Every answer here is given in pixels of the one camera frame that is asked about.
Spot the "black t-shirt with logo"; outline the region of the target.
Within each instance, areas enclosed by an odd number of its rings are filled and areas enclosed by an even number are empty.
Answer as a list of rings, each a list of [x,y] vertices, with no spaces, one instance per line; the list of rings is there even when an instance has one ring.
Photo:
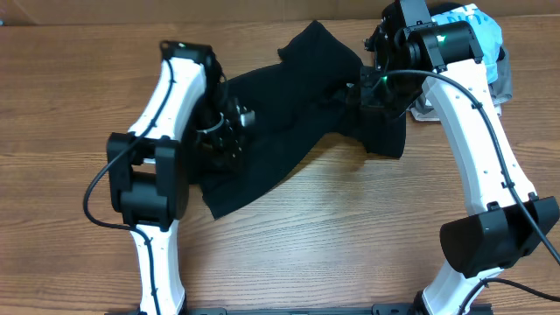
[[[190,180],[219,219],[262,197],[281,182],[327,133],[362,143],[368,153],[400,158],[406,117],[362,110],[361,59],[313,21],[278,50],[280,63],[228,82],[228,92],[255,112],[245,131],[240,171],[193,157]]]

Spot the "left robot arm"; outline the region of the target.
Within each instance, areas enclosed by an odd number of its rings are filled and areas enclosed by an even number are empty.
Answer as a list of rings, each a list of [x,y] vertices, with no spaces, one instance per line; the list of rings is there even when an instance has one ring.
[[[137,314],[185,314],[179,273],[179,222],[187,208],[187,168],[200,154],[226,170],[242,165],[243,131],[253,111],[229,96],[209,45],[164,40],[157,86],[125,133],[113,133],[106,152],[111,205],[122,216],[139,262]]]

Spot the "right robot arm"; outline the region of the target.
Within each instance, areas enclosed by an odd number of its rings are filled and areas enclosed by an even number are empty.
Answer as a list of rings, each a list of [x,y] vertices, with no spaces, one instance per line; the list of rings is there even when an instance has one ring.
[[[450,143],[465,194],[465,218],[444,224],[444,265],[410,303],[375,304],[375,314],[488,314],[475,304],[539,245],[559,219],[559,205],[540,197],[518,165],[494,108],[483,51],[466,21],[439,24],[423,1],[386,7],[365,48],[374,64],[360,72],[360,111],[391,119],[423,97]]]

